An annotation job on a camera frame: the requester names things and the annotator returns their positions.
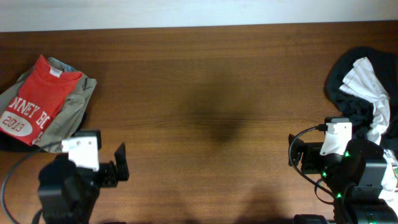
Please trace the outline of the red orange t-shirt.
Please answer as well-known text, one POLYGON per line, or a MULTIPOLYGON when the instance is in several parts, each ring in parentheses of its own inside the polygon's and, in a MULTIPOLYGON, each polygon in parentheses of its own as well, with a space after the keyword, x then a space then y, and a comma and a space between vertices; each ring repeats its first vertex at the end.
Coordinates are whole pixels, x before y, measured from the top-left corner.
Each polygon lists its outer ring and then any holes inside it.
POLYGON ((36 143, 82 77, 81 72, 63 72, 51 66, 41 55, 17 95, 6 105, 1 132, 30 146, 36 143))

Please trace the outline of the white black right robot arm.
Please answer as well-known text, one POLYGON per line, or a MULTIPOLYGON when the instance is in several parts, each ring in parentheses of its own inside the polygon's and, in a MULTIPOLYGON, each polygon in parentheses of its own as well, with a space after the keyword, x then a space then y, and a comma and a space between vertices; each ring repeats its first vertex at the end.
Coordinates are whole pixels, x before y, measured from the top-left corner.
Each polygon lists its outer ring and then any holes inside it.
POLYGON ((305 143, 289 135, 290 166, 301 163, 303 174, 319 174, 333 195, 336 223, 397 223, 395 211, 379 198, 387 170, 383 149, 366 139, 348 141, 342 155, 320 154, 322 143, 305 143))

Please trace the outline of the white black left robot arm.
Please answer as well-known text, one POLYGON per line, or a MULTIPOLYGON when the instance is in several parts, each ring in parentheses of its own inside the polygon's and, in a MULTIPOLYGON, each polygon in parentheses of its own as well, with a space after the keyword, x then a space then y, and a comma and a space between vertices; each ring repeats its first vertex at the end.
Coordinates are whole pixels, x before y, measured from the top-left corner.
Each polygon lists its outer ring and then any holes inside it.
POLYGON ((115 161, 101 163, 99 171, 77 167, 66 154, 57 156, 39 173, 38 195, 46 223, 89 223, 100 189, 115 188, 129 180, 126 147, 114 153, 115 161))

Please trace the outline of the folded khaki trousers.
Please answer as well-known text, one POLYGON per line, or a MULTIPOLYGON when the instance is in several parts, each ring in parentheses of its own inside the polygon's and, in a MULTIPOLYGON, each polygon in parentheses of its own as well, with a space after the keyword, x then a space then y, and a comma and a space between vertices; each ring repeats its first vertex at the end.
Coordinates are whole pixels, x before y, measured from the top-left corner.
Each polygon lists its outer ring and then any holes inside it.
MULTIPOLYGON (((45 59, 49 61, 51 66, 63 72, 81 72, 53 57, 45 59)), ((6 105, 17 95, 19 88, 32 73, 33 68, 34 66, 23 73, 13 86, 1 93, 1 115, 5 111, 6 105)), ((59 142, 71 137, 81 126, 88 102, 97 84, 96 79, 86 76, 83 72, 81 73, 83 77, 79 80, 75 89, 67 95, 58 115, 49 124, 39 140, 33 144, 39 146, 39 149, 47 152, 60 152, 59 142)))

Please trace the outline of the folded black garment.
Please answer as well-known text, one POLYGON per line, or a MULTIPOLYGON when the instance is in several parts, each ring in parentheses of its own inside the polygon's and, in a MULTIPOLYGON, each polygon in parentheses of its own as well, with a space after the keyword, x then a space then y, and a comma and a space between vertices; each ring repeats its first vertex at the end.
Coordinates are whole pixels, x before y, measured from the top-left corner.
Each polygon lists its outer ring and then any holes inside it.
POLYGON ((0 148, 1 151, 8 152, 32 152, 38 150, 39 146, 33 145, 29 146, 7 134, 1 132, 0 136, 0 148))

